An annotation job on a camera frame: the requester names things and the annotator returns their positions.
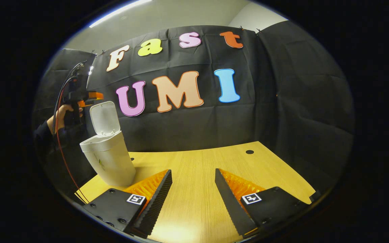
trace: orange soft gripper pad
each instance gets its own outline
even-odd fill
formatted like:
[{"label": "orange soft gripper pad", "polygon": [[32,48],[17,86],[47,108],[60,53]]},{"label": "orange soft gripper pad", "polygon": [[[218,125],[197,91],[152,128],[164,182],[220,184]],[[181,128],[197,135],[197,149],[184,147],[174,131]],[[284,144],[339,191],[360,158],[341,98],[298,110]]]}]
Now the orange soft gripper pad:
[{"label": "orange soft gripper pad", "polygon": [[264,191],[265,188],[256,185],[253,182],[247,181],[241,177],[238,177],[230,172],[219,169],[223,178],[227,182],[229,188],[231,189],[233,195],[238,200],[239,204],[245,210],[244,206],[241,203],[241,197],[244,195]]},{"label": "orange soft gripper pad", "polygon": [[151,177],[148,177],[142,181],[139,181],[138,183],[133,184],[133,185],[129,186],[128,188],[126,188],[125,190],[123,190],[123,192],[128,192],[131,194],[136,194],[136,195],[140,195],[140,196],[145,197],[147,202],[145,203],[145,206],[139,212],[139,214],[142,213],[142,211],[145,209],[145,207],[150,202],[151,197],[153,197],[154,193],[156,192],[158,186],[162,182],[163,177],[165,176],[167,171],[168,171],[168,169],[166,169],[162,172],[159,172],[159,173],[157,173]]}]

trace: hand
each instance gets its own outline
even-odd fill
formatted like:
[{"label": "hand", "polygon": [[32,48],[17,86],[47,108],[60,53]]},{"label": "hand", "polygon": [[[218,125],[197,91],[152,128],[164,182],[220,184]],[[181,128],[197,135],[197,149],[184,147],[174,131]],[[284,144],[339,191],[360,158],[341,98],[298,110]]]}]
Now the hand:
[{"label": "hand", "polygon": [[[58,117],[58,128],[55,129],[55,132],[54,134],[56,133],[57,130],[65,127],[64,125],[64,117],[65,117],[65,113],[67,111],[70,111],[72,112],[73,111],[73,108],[70,106],[70,105],[62,105],[60,107],[60,109],[57,110],[57,117]],[[82,117],[82,111],[83,109],[82,108],[79,108],[79,117]],[[52,124],[53,124],[53,121],[54,121],[54,116],[50,117],[47,121],[48,123],[48,127],[49,127],[49,130],[52,132]]]}]

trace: orange letter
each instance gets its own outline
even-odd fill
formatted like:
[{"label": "orange letter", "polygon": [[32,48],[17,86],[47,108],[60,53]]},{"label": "orange letter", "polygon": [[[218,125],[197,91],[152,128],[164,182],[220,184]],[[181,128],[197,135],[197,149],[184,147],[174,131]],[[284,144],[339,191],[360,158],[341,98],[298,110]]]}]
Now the orange letter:
[{"label": "orange letter", "polygon": [[188,71],[181,75],[178,87],[166,77],[161,76],[153,79],[153,85],[157,86],[160,105],[157,107],[158,112],[168,112],[172,106],[168,104],[167,98],[178,109],[181,106],[183,95],[185,95],[185,107],[201,106],[204,100],[199,96],[197,77],[199,73],[196,71]]},{"label": "orange letter", "polygon": [[231,31],[220,33],[221,36],[224,36],[226,44],[233,48],[242,48],[244,45],[242,43],[236,42],[236,38],[239,39],[239,35],[233,34]]},{"label": "orange letter", "polygon": [[111,60],[109,62],[108,68],[106,69],[106,72],[114,70],[118,67],[119,63],[117,62],[117,60],[122,60],[122,57],[124,57],[124,51],[128,51],[128,48],[130,48],[130,46],[127,45],[117,49],[116,51],[111,52]]}]

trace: open lid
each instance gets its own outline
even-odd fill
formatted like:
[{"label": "open lid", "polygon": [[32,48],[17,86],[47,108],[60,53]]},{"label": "open lid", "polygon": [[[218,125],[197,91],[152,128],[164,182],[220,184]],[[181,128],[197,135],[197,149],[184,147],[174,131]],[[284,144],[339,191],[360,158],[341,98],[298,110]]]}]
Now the open lid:
[{"label": "open lid", "polygon": [[91,106],[89,115],[97,135],[112,135],[120,131],[118,114],[112,101]]}]

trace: purple letter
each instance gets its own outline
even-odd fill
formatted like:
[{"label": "purple letter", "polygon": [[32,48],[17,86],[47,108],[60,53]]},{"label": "purple letter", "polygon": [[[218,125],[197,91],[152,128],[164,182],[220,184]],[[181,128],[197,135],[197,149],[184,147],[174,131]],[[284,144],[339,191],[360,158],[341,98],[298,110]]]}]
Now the purple letter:
[{"label": "purple letter", "polygon": [[123,86],[116,90],[116,93],[119,98],[119,106],[124,115],[136,116],[136,115],[140,115],[144,111],[145,109],[144,86],[145,86],[145,81],[139,81],[132,85],[133,89],[136,90],[136,97],[137,97],[137,106],[134,108],[131,108],[128,105],[128,98],[127,98],[128,86]]},{"label": "purple letter", "polygon": [[179,46],[182,48],[188,48],[193,46],[199,46],[201,44],[201,39],[197,38],[199,36],[196,32],[185,33],[179,36]]}]

